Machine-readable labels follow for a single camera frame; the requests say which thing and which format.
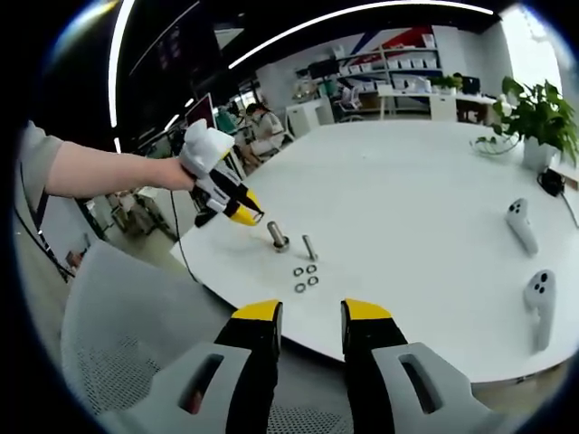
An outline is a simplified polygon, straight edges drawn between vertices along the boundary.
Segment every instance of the red stripe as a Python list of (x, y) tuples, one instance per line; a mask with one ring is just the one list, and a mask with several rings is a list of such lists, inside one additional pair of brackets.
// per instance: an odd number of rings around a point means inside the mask
[[(406, 32), (402, 32), (386, 42), (382, 42), (382, 48), (392, 49), (396, 45), (414, 45), (417, 48), (424, 47), (424, 39), (422, 38), (423, 34), (432, 34), (432, 28), (429, 25), (424, 27), (413, 27), (412, 29), (409, 29)], [(369, 63), (372, 61), (380, 60), (380, 54), (373, 54), (366, 57), (358, 57), (352, 64), (357, 65), (359, 63)]]

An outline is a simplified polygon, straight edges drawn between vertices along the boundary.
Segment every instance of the ceiling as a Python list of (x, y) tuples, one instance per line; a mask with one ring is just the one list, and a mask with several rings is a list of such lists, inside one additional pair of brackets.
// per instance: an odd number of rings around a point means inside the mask
[[(310, 26), (258, 52), (232, 71), (227, 69), (232, 61), (295, 25), (367, 3), (371, 0), (318, 0), (309, 2), (307, 7), (296, 6), (295, 2), (232, 5), (224, 0), (136, 0), (119, 56), (119, 126), (113, 130), (109, 122), (107, 81), (110, 42), (120, 8), (117, 3), (80, 35), (74, 47), (46, 74), (36, 117), (55, 134), (88, 146), (112, 150), (112, 138), (121, 137), (123, 150), (128, 151), (135, 145), (130, 143), (132, 137), (139, 136), (144, 129), (162, 128), (173, 114), (184, 109), (184, 102), (195, 90), (213, 88), (226, 93), (234, 88), (232, 84), (246, 80), (264, 64), (318, 43), (350, 34), (425, 24), (453, 25), (480, 33), (498, 20), (496, 15), (452, 7), (376, 8)], [(494, 11), (501, 11), (510, 3), (468, 2)], [(183, 55), (171, 64), (169, 74), (159, 74), (159, 41), (166, 43), (171, 29), (175, 29), (176, 18), (190, 8), (176, 24), (180, 26), (179, 49)], [(222, 33), (233, 28), (243, 31), (236, 35)], [(220, 30), (220, 37), (215, 36), (215, 29)], [(220, 50), (224, 38), (229, 41)]]

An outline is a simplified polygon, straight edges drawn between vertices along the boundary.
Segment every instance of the metal bolt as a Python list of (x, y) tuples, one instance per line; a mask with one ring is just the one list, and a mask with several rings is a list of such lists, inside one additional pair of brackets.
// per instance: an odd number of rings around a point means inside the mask
[(286, 251), (290, 246), (290, 239), (284, 236), (276, 222), (268, 223), (268, 231), (273, 238), (273, 247), (278, 252)]
[(309, 258), (311, 260), (313, 260), (314, 262), (316, 260), (318, 260), (318, 255), (314, 251), (314, 246), (311, 245), (311, 240), (309, 239), (309, 236), (308, 235), (302, 235), (301, 238), (304, 240), (304, 243), (306, 244), (306, 249), (308, 249)]

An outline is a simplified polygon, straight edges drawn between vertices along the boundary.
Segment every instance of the white controller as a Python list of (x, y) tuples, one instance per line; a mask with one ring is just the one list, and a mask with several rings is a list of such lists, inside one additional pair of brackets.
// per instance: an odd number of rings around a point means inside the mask
[(523, 298), (527, 307), (537, 310), (539, 323), (536, 329), (536, 349), (545, 350), (551, 339), (551, 329), (555, 319), (555, 273), (544, 269), (528, 282)]
[(527, 199), (518, 199), (508, 207), (507, 223), (525, 246), (527, 252), (534, 256), (539, 252), (535, 234), (528, 220)]

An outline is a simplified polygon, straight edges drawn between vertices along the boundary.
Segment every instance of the person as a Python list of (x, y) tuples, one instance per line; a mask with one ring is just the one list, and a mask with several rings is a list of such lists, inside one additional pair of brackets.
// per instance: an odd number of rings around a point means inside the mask
[(245, 112), (252, 119), (256, 140), (242, 146), (241, 151), (248, 165), (257, 168), (261, 165), (259, 156), (280, 149), (284, 129), (280, 119), (261, 103), (250, 104)]
[(42, 248), (40, 221), (48, 195), (90, 198), (142, 186), (191, 191), (194, 180), (176, 158), (100, 151), (47, 136), (30, 122), (20, 138), (14, 184), (14, 249), (24, 298), (45, 349), (59, 365), (69, 288)]

